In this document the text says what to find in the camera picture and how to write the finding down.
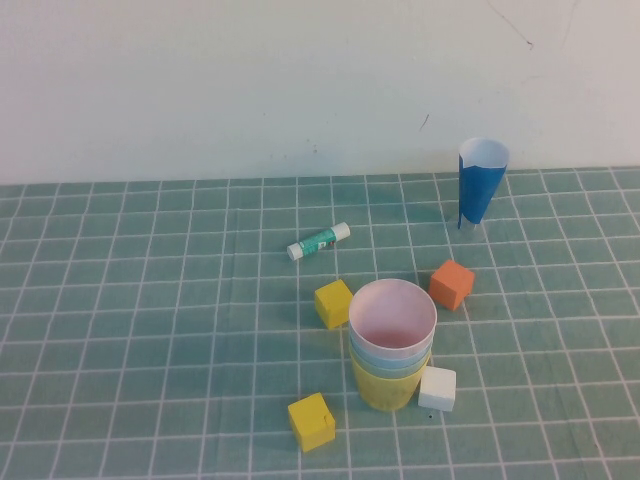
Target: glue stick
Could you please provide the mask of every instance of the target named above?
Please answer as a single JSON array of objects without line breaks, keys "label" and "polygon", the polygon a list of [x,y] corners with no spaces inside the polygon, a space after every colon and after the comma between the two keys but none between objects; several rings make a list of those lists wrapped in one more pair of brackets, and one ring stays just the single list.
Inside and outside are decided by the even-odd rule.
[{"label": "glue stick", "polygon": [[287,247],[287,253],[289,254],[289,258],[291,260],[298,260],[305,255],[317,252],[327,245],[333,245],[338,240],[347,238],[349,235],[351,235],[349,225],[342,222],[331,227],[328,230],[325,230],[324,232],[320,232],[317,235],[314,235],[313,237],[309,237],[301,242],[289,245]]}]

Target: glue stick cap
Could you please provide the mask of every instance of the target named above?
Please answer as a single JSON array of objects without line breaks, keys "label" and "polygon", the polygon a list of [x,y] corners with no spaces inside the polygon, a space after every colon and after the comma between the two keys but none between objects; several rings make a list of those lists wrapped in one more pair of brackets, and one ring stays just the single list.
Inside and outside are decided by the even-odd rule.
[{"label": "glue stick cap", "polygon": [[336,241],[343,240],[347,238],[349,235],[351,235],[351,230],[349,230],[349,225],[347,225],[344,222],[333,226],[331,230],[333,230],[333,233],[335,233],[336,235]]},{"label": "glue stick cap", "polygon": [[297,243],[289,245],[287,247],[287,253],[291,260],[298,260],[299,258],[302,258],[302,248],[300,248],[300,245]]}]

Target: block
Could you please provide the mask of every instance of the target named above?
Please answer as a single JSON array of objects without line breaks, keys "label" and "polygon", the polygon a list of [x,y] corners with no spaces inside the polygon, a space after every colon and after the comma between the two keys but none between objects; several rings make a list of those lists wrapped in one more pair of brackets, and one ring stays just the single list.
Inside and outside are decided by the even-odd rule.
[{"label": "block", "polygon": [[449,310],[460,306],[464,297],[471,293],[475,273],[458,265],[453,260],[447,260],[431,276],[429,295],[435,302]]},{"label": "block", "polygon": [[336,421],[320,393],[289,405],[289,423],[303,452],[336,438]]},{"label": "block", "polygon": [[336,328],[349,320],[349,305],[353,294],[342,280],[316,290],[316,311],[327,328]]},{"label": "block", "polygon": [[456,401],[456,372],[427,366],[420,380],[418,405],[450,412]]}]

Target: stacked cups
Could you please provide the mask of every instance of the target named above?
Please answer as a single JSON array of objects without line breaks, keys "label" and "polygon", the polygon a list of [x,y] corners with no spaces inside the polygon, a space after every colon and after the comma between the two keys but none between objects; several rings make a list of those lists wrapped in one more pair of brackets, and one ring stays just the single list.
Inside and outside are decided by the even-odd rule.
[{"label": "stacked cups", "polygon": [[376,280],[354,295],[349,353],[371,407],[391,411],[409,402],[431,357],[436,321],[429,294],[406,280]]}]

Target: paper cone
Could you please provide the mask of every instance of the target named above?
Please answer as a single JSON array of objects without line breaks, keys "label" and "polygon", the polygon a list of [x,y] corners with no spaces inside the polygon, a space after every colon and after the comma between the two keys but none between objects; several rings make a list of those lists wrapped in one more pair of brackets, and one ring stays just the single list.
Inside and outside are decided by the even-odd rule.
[{"label": "paper cone", "polygon": [[482,221],[509,163],[509,150],[496,140],[471,138],[460,146],[460,201],[462,216],[477,225]]}]

